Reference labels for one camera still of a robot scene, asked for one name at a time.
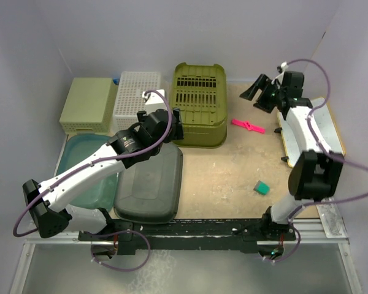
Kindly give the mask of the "olive green plastic bin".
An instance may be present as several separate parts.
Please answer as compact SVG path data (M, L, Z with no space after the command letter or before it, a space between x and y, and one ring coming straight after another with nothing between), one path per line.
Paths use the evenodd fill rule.
M179 108L183 139L175 144L187 148L217 148L227 137L228 95L224 68L176 66L169 104Z

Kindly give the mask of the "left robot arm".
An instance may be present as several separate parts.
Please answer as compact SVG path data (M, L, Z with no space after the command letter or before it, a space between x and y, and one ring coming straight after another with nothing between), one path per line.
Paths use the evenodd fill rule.
M183 138L180 109L140 111L139 122L118 131L97 151L64 173L41 183L30 179L22 186L35 231L50 238L66 230L94 234L107 240L114 222L105 208L71 205L82 192L113 174L157 155L162 144Z

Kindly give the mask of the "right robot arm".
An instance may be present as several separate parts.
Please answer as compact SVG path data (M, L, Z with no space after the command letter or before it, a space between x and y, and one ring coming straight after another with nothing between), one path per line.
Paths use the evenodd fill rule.
M302 96L303 85L301 72L281 71L274 79L261 74L240 95L246 100L258 96L254 106L267 113L278 109L293 131L300 152L288 178L289 194L269 207L268 220L260 226L266 239L280 235L282 225L289 225L306 205L333 197L343 167L343 154L332 150L310 115L314 107Z

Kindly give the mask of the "white perforated plastic basket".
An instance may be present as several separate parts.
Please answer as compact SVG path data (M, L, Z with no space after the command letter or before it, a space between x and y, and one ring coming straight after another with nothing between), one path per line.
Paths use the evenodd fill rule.
M122 72L113 107L111 132L127 129L138 122L137 112L145 110L143 92L162 89L163 84L160 72Z

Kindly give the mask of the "grey plastic tray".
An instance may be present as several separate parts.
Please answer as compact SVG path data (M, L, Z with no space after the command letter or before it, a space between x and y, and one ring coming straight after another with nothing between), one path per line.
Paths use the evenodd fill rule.
M169 143L156 156L119 173L116 216L141 224L170 222L178 211L182 170L182 151Z

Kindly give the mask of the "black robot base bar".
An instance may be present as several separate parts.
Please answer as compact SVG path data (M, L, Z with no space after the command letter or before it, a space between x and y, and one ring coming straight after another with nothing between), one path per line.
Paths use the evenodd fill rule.
M118 255L134 255L137 250L240 251L257 253L261 243L294 241L288 225L262 219L174 219L166 224L141 224L114 219L97 235L79 233L80 241L101 244L117 237Z

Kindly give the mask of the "light green plastic basket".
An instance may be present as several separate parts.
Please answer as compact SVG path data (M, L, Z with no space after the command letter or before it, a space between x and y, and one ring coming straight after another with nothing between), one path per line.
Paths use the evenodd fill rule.
M74 78L59 123L65 134L107 134L118 86L111 78Z

